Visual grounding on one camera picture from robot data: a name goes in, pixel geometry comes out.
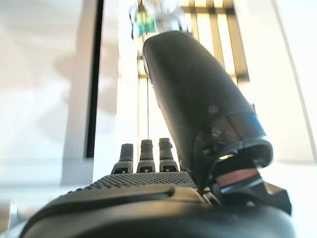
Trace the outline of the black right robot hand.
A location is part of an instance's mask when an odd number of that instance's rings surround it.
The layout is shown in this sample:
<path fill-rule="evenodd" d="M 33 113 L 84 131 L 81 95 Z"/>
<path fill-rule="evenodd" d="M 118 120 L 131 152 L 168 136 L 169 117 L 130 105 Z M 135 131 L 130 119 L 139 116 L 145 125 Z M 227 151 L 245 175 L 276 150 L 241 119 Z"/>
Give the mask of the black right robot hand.
<path fill-rule="evenodd" d="M 34 214 L 22 238 L 296 238 L 285 189 L 259 169 L 273 160 L 258 117 L 220 63 L 191 35 L 169 31 L 143 44 L 145 71 L 175 143 L 160 141 L 160 171 L 142 146 L 93 184 Z"/>

